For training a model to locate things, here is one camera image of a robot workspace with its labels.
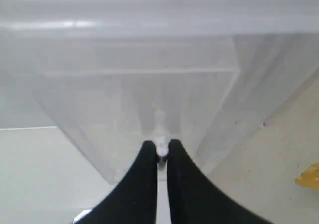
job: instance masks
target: yellow object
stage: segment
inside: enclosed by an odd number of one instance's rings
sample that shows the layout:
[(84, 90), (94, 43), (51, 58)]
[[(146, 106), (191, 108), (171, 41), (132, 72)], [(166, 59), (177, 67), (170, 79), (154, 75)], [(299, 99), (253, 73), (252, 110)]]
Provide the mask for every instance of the yellow object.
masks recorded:
[(303, 172), (295, 181), (303, 187), (319, 191), (319, 162)]

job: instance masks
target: white floor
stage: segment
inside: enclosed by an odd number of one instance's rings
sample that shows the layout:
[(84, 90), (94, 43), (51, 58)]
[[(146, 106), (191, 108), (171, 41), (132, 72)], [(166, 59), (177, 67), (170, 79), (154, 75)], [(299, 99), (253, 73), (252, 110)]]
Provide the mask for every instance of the white floor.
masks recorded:
[[(319, 80), (210, 174), (228, 195), (276, 224), (319, 221), (319, 192), (294, 178), (319, 161)], [(0, 132), (0, 223), (67, 224), (113, 186), (56, 128)], [(158, 224), (169, 223), (160, 182)]]

